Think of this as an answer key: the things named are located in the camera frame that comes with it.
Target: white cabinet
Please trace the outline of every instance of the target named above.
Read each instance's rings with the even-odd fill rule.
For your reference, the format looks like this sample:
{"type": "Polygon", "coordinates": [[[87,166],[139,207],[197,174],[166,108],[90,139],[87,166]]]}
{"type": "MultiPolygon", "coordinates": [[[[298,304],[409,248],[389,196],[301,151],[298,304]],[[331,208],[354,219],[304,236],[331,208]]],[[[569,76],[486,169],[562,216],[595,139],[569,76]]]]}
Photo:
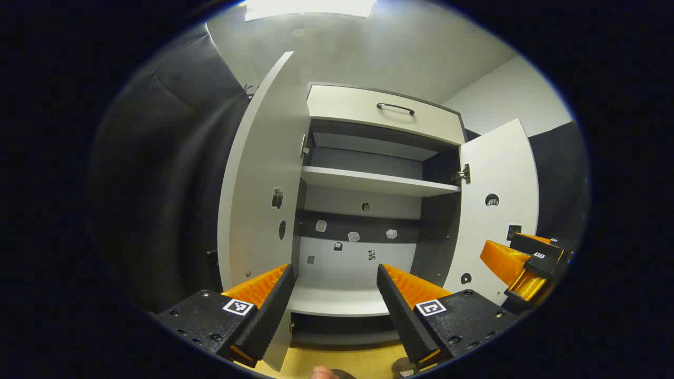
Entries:
{"type": "Polygon", "coordinates": [[[460,211],[459,225],[454,235],[446,236],[456,240],[456,247],[443,245],[434,252],[446,258],[438,262],[451,262],[441,268],[446,280],[439,285],[452,292],[471,288],[501,305],[506,285],[479,258],[485,240],[506,243],[509,225],[521,225],[523,233],[534,235],[538,219],[536,167],[520,122],[513,120],[466,143],[459,114],[422,100],[329,84],[313,84],[307,95],[299,75],[301,62],[294,58],[288,52],[279,59],[243,116],[218,213],[225,289],[291,262],[293,235],[307,234],[299,245],[295,289],[265,361],[275,368],[282,365],[290,341],[284,324],[289,312],[387,314],[374,280],[376,267],[387,263],[412,272],[415,244],[427,227],[420,220],[420,199],[453,196],[460,203],[460,210],[452,210],[460,211]],[[312,158],[303,158],[306,144],[309,154],[323,154],[314,165],[303,166],[312,158]],[[437,164],[443,159],[447,165],[437,164]],[[435,160],[436,171],[440,167],[456,173],[468,165],[470,183],[444,174],[428,176],[425,164],[430,160],[435,160]],[[304,185],[307,197],[301,196],[300,204],[304,185]],[[278,188],[283,191],[280,208],[272,206],[278,188]],[[499,204],[488,206],[487,196],[497,196],[499,204]],[[296,208],[335,221],[328,221],[322,235],[314,229],[314,218],[314,225],[295,223],[296,208]],[[360,241],[348,240],[349,220],[354,220],[353,231],[361,230],[360,241]],[[386,223],[401,229],[392,233],[386,223]],[[343,235],[330,237],[335,231],[343,235]],[[467,283],[461,280],[466,273],[472,278],[467,283]]]}

